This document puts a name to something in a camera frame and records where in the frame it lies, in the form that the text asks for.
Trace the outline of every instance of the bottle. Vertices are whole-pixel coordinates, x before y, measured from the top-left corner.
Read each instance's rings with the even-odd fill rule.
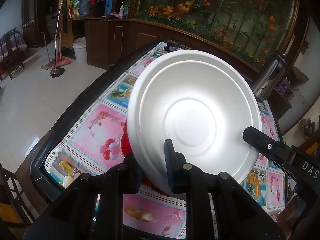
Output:
[[[124,11],[124,8],[123,8],[123,5],[121,5],[120,11],[119,11],[120,18],[123,17],[123,11]]]

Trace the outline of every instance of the mop handle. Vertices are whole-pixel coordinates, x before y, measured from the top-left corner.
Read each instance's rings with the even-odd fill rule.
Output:
[[[61,1],[59,13],[58,13],[58,22],[57,22],[56,33],[54,34],[55,47],[54,47],[54,67],[53,68],[57,68],[57,44],[60,44],[60,36],[61,36],[60,30],[62,28],[62,23],[61,24],[59,24],[59,23],[60,23],[61,14],[62,14],[63,3],[65,3],[64,0]]]
[[[48,51],[48,47],[47,47],[47,41],[45,40],[44,32],[42,32],[42,34],[43,34],[43,37],[44,37],[45,48],[47,49],[48,59],[49,59],[49,62],[50,62],[51,60],[50,60],[49,51]]]

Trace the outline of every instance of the chair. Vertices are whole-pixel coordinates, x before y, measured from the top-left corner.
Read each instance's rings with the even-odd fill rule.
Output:
[[[2,61],[4,63],[5,68],[7,69],[9,77],[12,79],[11,74],[19,67],[23,65],[22,60],[22,54],[21,51],[18,48],[17,39],[16,39],[16,33],[19,33],[16,29],[8,31],[5,35],[2,36],[0,39],[0,52],[2,56]],[[11,71],[9,71],[9,64],[14,62],[14,60],[18,60],[18,63],[15,67],[11,68]]]
[[[0,214],[5,216],[0,217],[0,240],[17,239],[17,235],[21,236],[24,229],[35,221],[34,216],[21,197],[23,190],[18,190],[16,180],[15,174],[4,169],[0,164],[0,209],[2,210]]]
[[[3,78],[2,78],[2,75],[1,75],[1,73],[0,73],[0,81],[2,81],[3,80]]]

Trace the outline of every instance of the white floor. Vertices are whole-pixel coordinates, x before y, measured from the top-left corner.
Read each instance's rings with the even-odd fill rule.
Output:
[[[48,45],[54,55],[54,43]],[[25,69],[5,73],[0,81],[0,163],[15,172],[28,152],[51,129],[68,106],[105,70],[71,60],[62,76],[52,79],[45,47],[27,49]]]

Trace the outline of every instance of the aquarium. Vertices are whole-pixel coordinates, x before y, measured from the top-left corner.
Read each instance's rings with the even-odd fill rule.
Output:
[[[210,40],[256,69],[284,41],[295,0],[138,0],[135,18]]]

